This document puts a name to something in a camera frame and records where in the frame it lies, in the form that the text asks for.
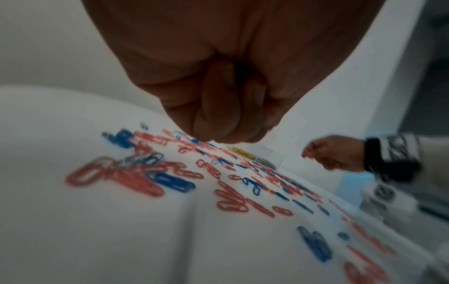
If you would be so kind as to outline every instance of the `hand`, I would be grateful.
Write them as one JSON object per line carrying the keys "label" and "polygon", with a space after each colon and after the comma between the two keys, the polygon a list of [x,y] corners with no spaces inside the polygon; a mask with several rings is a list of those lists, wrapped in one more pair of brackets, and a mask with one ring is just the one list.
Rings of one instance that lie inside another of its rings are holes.
{"label": "hand", "polygon": [[187,134],[256,142],[357,46],[384,0],[83,0]]}
{"label": "hand", "polygon": [[310,142],[303,158],[315,159],[326,170],[363,172],[365,170],[365,141],[345,136],[327,136]]}

